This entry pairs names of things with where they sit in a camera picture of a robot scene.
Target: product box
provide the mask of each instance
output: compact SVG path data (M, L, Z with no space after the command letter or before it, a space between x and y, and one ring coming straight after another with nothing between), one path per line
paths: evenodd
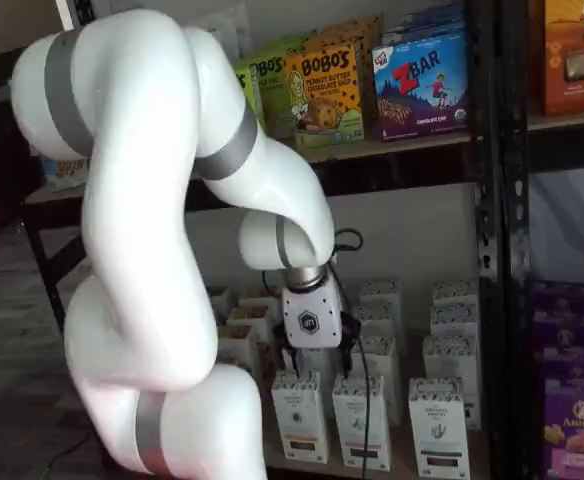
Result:
M584 283L534 282L532 303L536 311L584 315Z
M247 325L222 325L217 328L219 335L216 361L229 365L238 365L261 383L261 365L256 347L256 331Z
M461 382L451 378L412 378L409 405L418 476L469 479Z
M383 377L370 375L370 420L367 468L390 471L392 454L390 430L385 411ZM343 462L361 468L365 446L366 382L364 376L339 375L332 391Z
M584 480L584 381L545 381L543 476Z
M545 113L584 110L584 0L545 1Z
M385 383L386 411L390 425L399 425L403 414L401 376L394 336L363 337L363 349L368 365L368 374L383 377ZM365 375L361 347L357 343L352 349L352 374Z
M299 147L363 140L360 71L357 42L288 55L285 77Z
M211 286L205 287L208 296L210 297L210 304L212 311L216 317L216 324L223 325L230 316L230 311L235 305L234 294L230 287Z
M274 319L269 307L237 307L230 312L227 325L245 325L252 327L259 355L260 382L263 390L269 391L281 359L277 351L272 328Z
M394 338L394 316L383 301L352 307L352 316L361 322L362 337Z
M532 341L535 348L544 345L584 346L584 315L570 312L534 312Z
M464 335L479 337L479 318L476 305L448 303L430 307L430 332L432 335Z
M454 32L372 52L383 140L465 128L465 34Z
M359 294L359 302L368 306L378 305L379 302L388 305L392 310L397 348L402 355L407 354L408 346L401 307L401 282L394 278L366 280Z
M423 341L423 360L428 378L460 378L466 425L481 429L481 379L476 341L471 337L427 336Z
M265 128L263 103L261 102L261 92L259 90L259 71L256 65L240 62L234 66L234 71L248 104L252 107L261 127Z
M435 283L432 288L432 303L448 305L467 303L479 310L479 281L477 279L454 280Z
M272 385L281 443L288 459L328 461L330 448L319 377L317 372L306 372L297 378L294 373L280 371Z
M542 372L546 378L584 379L584 347L544 347Z

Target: white wall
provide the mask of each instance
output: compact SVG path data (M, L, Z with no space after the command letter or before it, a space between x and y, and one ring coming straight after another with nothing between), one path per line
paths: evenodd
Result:
M477 274L471 194L472 186L464 184L330 198L337 228L354 227L365 237L361 251L339 257L340 276L398 276L407 325L427 328L432 283ZM226 209L186 216L209 284L260 285L238 250L244 214Z

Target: black cable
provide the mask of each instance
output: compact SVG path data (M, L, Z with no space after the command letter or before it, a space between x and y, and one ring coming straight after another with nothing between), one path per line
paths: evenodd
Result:
M66 455L70 455L71 453L76 452L79 448L85 445L88 442L88 440L90 440L91 436L92 431L90 430L88 433L85 434L85 436L81 437L81 439L78 442L76 442L72 446L66 448L65 450L57 453L54 457L52 457L52 460L48 462L48 464L45 466L45 469L43 470L43 473L41 473L39 480L45 480L46 478L48 478L48 474L50 473L50 470L52 470L52 467L56 462L58 462L61 458L65 457Z

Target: bobo's peanut butter chocolate chip box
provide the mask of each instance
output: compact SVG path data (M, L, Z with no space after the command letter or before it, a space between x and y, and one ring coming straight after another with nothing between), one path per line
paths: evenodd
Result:
M584 380L546 379L542 478L584 480Z
M298 146L363 140L360 67L355 43L287 57L285 75Z

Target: green snack box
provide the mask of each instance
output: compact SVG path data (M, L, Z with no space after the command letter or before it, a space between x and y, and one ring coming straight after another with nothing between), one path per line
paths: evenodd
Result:
M263 103L261 102L261 92L259 90L259 72L256 65L241 62L234 66L236 78L243 89L245 98L254 110L256 118L259 119L261 127L265 129L263 118Z

